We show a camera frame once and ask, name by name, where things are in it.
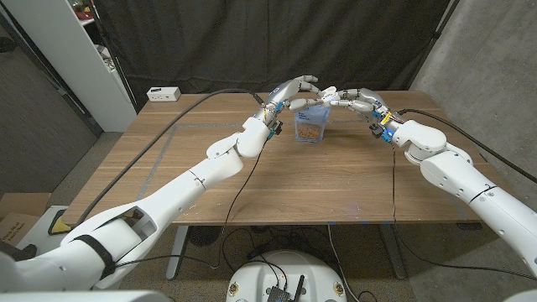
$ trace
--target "gray wall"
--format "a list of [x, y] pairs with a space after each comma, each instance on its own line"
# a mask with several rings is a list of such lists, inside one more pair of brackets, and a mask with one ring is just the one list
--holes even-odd
[[[537, 175], [537, 1], [460, 1], [410, 89]], [[537, 210], [537, 185], [482, 154]]]
[[0, 195], [52, 192], [96, 141], [19, 47], [0, 54], [0, 104]]

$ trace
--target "cardboard box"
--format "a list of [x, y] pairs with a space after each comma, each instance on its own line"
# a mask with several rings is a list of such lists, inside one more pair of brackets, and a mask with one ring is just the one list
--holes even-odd
[[9, 213], [41, 216], [50, 193], [5, 193], [0, 200], [0, 220]]
[[50, 193], [5, 193], [0, 200], [0, 240], [16, 247], [43, 215]]
[[0, 221], [0, 239], [16, 247], [39, 218], [39, 216], [9, 213]]

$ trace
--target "white power strip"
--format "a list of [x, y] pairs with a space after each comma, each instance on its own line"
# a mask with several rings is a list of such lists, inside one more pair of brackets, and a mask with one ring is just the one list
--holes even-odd
[[152, 102], [175, 102], [181, 91], [179, 87], [151, 87], [147, 94]]

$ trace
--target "gray wall panel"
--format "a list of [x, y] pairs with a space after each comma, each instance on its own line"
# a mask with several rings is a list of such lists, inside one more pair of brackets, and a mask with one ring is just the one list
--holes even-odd
[[0, 54], [0, 102], [0, 194], [52, 192], [96, 137], [20, 48]]

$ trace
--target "black curtain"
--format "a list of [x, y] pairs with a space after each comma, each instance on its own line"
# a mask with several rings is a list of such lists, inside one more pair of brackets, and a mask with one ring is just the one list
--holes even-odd
[[139, 111], [152, 86], [183, 93], [318, 87], [403, 90], [449, 0], [95, 0]]

